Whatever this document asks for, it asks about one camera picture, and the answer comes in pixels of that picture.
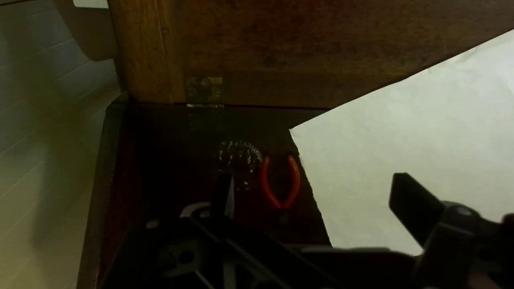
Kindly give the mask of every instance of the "dark wooden surface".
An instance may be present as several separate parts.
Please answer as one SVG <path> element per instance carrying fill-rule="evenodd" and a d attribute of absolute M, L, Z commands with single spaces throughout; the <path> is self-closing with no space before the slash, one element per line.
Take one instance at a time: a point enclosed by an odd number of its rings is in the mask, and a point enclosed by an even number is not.
<path fill-rule="evenodd" d="M 514 27 L 511 0 L 111 0 L 129 91 L 185 102 L 332 107 Z"/>
<path fill-rule="evenodd" d="M 328 243 L 304 171 L 289 221 L 279 223 L 260 192 L 259 170 L 220 160 L 223 142 L 252 142 L 271 157 L 271 184 L 284 192 L 289 187 L 286 155 L 297 155 L 289 128 L 320 112 L 114 102 L 100 147 L 79 287 L 96 287 L 104 279 L 132 227 L 156 216 L 177 218 L 185 205 L 210 200 L 220 170 L 236 174 L 236 223 L 289 243 Z"/>
<path fill-rule="evenodd" d="M 106 9 L 77 7 L 72 0 L 53 0 L 80 49 L 93 60 L 116 57 L 116 36 Z"/>

